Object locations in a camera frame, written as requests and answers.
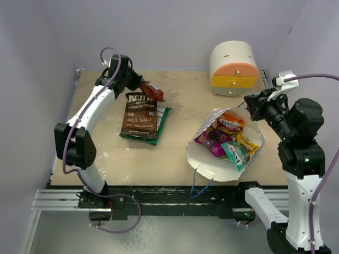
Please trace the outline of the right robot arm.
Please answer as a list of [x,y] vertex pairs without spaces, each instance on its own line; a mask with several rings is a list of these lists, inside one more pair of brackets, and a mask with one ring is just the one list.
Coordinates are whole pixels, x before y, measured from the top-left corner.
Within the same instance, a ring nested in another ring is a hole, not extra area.
[[278,156],[288,183],[289,215],[281,214],[256,184],[238,191],[236,203],[255,210],[273,253],[331,253],[319,221],[319,192],[326,173],[325,153],[315,137],[324,124],[323,109],[308,98],[289,108],[287,95],[271,99],[272,94],[265,89],[244,101],[251,120],[265,120],[280,139]]

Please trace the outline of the red doritos bag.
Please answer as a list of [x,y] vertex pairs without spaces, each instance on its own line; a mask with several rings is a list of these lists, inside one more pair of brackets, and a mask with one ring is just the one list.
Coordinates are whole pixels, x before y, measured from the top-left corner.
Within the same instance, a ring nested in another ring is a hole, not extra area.
[[148,97],[156,100],[156,101],[160,101],[160,102],[164,102],[164,92],[158,88],[156,85],[154,85],[153,83],[149,82],[149,81],[145,81],[141,86],[140,89],[142,90],[142,92],[144,94],[146,94]]

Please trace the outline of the teal snack packet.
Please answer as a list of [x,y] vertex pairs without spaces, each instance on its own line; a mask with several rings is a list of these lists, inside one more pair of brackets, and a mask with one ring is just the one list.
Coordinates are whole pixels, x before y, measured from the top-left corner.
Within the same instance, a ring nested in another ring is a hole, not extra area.
[[247,154],[243,146],[236,141],[225,142],[221,145],[221,147],[238,171],[241,171],[250,160],[250,156]]

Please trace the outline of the purple snack packet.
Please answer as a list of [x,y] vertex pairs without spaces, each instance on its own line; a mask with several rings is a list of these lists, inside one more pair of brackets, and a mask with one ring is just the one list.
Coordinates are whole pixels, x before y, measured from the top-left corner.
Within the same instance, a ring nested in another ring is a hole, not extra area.
[[206,147],[214,156],[219,158],[226,154],[221,145],[228,141],[236,141],[236,136],[229,135],[211,125],[194,140],[196,143]]

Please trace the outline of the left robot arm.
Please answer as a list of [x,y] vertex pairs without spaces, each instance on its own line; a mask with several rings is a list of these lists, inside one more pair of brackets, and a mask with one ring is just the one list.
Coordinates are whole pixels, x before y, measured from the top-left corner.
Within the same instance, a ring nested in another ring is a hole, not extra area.
[[97,150],[91,135],[118,96],[125,89],[136,90],[141,83],[142,76],[133,70],[132,60],[125,55],[113,55],[79,111],[54,128],[56,155],[62,161],[63,173],[77,174],[96,207],[106,206],[109,195],[108,185],[95,165]]

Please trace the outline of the brown potato chips bag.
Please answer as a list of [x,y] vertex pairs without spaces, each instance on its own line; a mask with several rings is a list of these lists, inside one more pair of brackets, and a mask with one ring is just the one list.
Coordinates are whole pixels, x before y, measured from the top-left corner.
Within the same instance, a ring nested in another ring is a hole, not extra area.
[[142,92],[127,93],[126,99],[120,134],[156,138],[157,101]]

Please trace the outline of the green chips bag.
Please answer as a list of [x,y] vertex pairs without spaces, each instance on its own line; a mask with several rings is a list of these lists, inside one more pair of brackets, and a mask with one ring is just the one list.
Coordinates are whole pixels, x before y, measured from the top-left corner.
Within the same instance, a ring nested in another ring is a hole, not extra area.
[[156,146],[158,139],[162,135],[162,131],[164,129],[164,125],[165,125],[165,121],[166,121],[166,118],[168,116],[168,113],[171,110],[172,109],[170,107],[167,107],[167,106],[157,106],[157,136],[155,138],[139,137],[139,136],[135,136],[135,135],[121,134],[121,133],[119,134],[119,136],[122,137],[122,138],[131,139],[131,140],[143,141],[145,143],[149,143],[153,146]]

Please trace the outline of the blue checkered paper bag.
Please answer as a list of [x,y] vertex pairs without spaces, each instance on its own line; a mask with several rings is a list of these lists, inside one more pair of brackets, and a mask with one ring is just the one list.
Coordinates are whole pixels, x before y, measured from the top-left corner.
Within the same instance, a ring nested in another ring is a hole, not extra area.
[[238,180],[265,143],[257,123],[242,105],[213,109],[185,147],[193,174],[209,180],[196,194],[192,184],[190,197],[197,198],[213,182]]

